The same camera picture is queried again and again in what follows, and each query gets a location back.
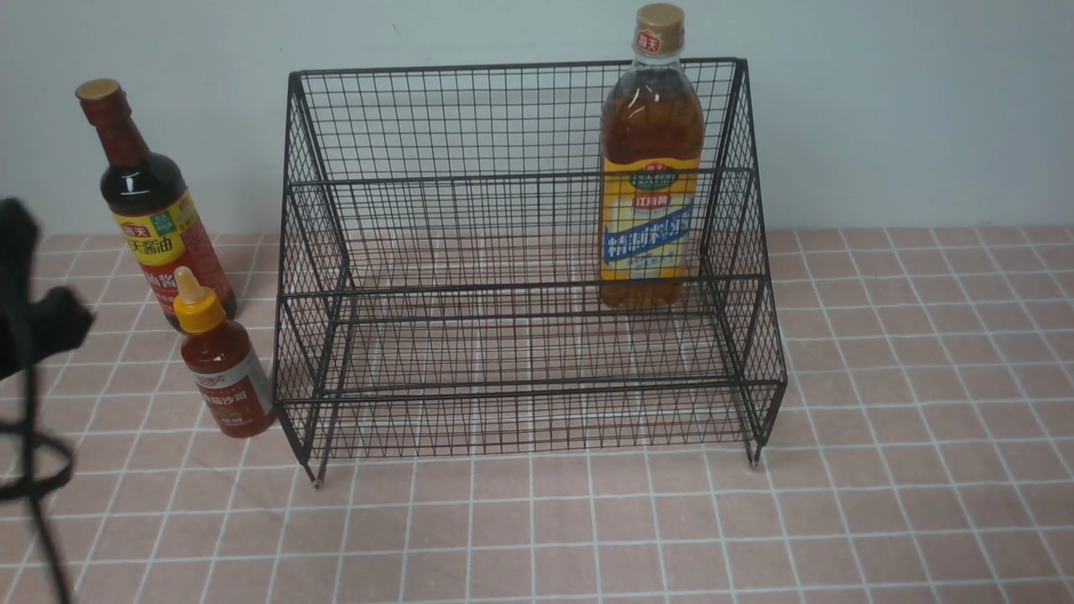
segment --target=bottle label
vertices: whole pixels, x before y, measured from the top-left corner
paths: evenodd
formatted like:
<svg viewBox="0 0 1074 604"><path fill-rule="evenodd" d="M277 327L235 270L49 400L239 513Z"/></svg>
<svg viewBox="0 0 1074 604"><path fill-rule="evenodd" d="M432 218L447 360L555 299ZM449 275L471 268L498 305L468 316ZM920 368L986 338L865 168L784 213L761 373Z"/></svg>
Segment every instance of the bottle label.
<svg viewBox="0 0 1074 604"><path fill-rule="evenodd" d="M694 214L697 159L605 160L600 277L672 278L685 275L686 235Z"/></svg>
<svg viewBox="0 0 1074 604"><path fill-rule="evenodd" d="M272 386L253 348L229 370L194 372L194 382L213 417L221 425L246 426L263 418L272 408Z"/></svg>
<svg viewBox="0 0 1074 604"><path fill-rule="evenodd" d="M178 289L174 273L179 267L193 271L198 282L215 291L220 301L231 296L228 275L213 249L189 190L183 191L175 203L161 212L147 216L114 214L114 217L165 315L175 316L172 303Z"/></svg>

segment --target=chili sauce bottle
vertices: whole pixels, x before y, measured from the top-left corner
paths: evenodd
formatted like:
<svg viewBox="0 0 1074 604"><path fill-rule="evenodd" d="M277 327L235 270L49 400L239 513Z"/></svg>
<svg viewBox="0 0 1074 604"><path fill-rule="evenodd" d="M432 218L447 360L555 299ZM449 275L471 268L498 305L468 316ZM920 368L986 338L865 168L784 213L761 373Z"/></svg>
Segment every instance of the chili sauce bottle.
<svg viewBox="0 0 1074 604"><path fill-rule="evenodd" d="M146 146L131 119L127 94L115 80L92 80L75 91L89 123L97 128L108 168L101 195L108 203L127 245L142 267L168 322L179 329L172 301L174 272L188 267L216 293L228 318L235 317L235 292L220 265L174 161Z"/></svg>
<svg viewBox="0 0 1074 604"><path fill-rule="evenodd" d="M682 283L636 279L686 274L686 239L701 164L705 117L679 62L682 9L638 11L634 63L600 115L600 288L611 307L673 304Z"/></svg>
<svg viewBox="0 0 1074 604"><path fill-rule="evenodd" d="M246 328L228 319L216 293L193 272L175 270L175 317L188 335L179 351L220 431L256 436L276 420L272 387Z"/></svg>

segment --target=wire basket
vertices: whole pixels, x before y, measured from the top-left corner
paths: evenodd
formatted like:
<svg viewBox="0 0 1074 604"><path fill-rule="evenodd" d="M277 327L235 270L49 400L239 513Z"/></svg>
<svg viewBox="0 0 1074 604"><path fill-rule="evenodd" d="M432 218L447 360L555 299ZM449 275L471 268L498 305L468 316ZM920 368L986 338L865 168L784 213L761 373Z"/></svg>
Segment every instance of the wire basket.
<svg viewBox="0 0 1074 604"><path fill-rule="evenodd" d="M707 118L688 276L633 311L597 274L600 106L628 64L291 74L274 402L315 485L336 457L759 459L787 377L746 63L683 61Z"/></svg>

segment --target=black object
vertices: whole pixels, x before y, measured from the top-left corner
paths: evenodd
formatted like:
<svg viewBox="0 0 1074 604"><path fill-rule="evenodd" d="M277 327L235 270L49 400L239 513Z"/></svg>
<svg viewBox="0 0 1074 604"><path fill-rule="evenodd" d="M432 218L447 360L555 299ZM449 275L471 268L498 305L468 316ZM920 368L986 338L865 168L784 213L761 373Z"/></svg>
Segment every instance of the black object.
<svg viewBox="0 0 1074 604"><path fill-rule="evenodd" d="M0 503L25 499L52 572L57 601L71 602L70 587L59 550L44 518L41 502L64 487L74 470L71 447L37 431L38 379L34 363L82 346L93 315L66 288L54 288L31 303L30 267L38 243L38 226L14 199L0 201L0 378L23 371L23 417L0 422L0 435L21 438L20 475L0 484ZM53 476L38 478L34 451L45 448L64 460Z"/></svg>
<svg viewBox="0 0 1074 604"><path fill-rule="evenodd" d="M628 64L291 74L274 387L315 486L332 457L736 440L757 463L787 376L746 62L683 61L707 118L690 276L633 311L597 276Z"/></svg>

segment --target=soy sauce bottle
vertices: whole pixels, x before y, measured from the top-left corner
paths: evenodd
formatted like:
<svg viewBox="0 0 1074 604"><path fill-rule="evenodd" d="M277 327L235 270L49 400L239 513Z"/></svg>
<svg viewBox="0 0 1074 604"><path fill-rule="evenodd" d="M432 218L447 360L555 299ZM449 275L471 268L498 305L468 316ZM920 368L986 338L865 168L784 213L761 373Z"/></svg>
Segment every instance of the soy sauce bottle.
<svg viewBox="0 0 1074 604"><path fill-rule="evenodd" d="M182 331L173 302L175 270L188 267L219 298L229 319L235 317L235 292L198 216L178 166L153 153L131 119L127 94L115 80L92 80L75 91L90 125L97 128L108 168L101 195L108 203L157 296L168 322Z"/></svg>

